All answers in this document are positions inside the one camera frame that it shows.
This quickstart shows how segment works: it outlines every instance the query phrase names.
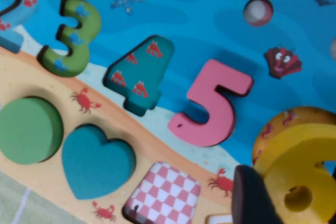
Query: teal number 4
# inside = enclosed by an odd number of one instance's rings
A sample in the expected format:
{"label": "teal number 4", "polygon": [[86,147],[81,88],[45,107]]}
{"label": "teal number 4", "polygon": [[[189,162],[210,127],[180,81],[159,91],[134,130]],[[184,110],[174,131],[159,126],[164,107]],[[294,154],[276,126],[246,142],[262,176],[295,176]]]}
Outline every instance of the teal number 4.
{"label": "teal number 4", "polygon": [[103,84],[126,98],[126,110],[143,116],[159,101],[159,86],[174,51],[170,40],[152,36],[113,63]]}

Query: green number 3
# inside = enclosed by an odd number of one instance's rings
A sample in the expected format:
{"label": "green number 3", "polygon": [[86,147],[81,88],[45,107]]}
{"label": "green number 3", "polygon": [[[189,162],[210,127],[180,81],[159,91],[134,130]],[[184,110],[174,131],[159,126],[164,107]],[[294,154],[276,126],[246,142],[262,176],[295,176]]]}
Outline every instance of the green number 3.
{"label": "green number 3", "polygon": [[66,56],[59,55],[49,46],[44,46],[37,59],[51,73],[61,77],[74,77],[82,73],[90,60],[89,43],[101,28],[97,9],[85,0],[62,0],[60,15],[75,18],[79,24],[72,28],[60,25],[56,39],[69,48]]}

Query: pink checkered pattern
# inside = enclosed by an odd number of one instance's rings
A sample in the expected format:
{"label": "pink checkered pattern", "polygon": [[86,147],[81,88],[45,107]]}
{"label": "pink checkered pattern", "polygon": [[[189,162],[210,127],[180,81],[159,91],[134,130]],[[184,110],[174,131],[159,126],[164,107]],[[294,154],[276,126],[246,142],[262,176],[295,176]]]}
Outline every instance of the pink checkered pattern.
{"label": "pink checkered pattern", "polygon": [[124,206],[140,224],[191,224],[201,186],[165,162],[155,163]]}

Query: cartoon clam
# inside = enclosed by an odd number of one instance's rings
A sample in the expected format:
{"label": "cartoon clam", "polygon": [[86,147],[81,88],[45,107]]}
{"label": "cartoon clam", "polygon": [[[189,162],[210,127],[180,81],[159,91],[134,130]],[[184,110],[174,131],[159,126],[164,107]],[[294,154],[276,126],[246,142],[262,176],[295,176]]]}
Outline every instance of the cartoon clam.
{"label": "cartoon clam", "polygon": [[269,75],[277,79],[302,70],[302,61],[299,56],[285,47],[269,49],[264,54],[264,58],[267,61]]}

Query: blue number 2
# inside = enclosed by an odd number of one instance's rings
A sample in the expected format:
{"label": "blue number 2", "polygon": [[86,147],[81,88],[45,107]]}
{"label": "blue number 2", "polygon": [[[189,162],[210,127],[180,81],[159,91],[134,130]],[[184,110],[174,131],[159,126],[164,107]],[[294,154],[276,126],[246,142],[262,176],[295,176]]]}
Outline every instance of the blue number 2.
{"label": "blue number 2", "polygon": [[0,12],[0,46],[18,53],[23,44],[23,36],[15,31],[36,11],[37,0],[15,0],[14,3]]}

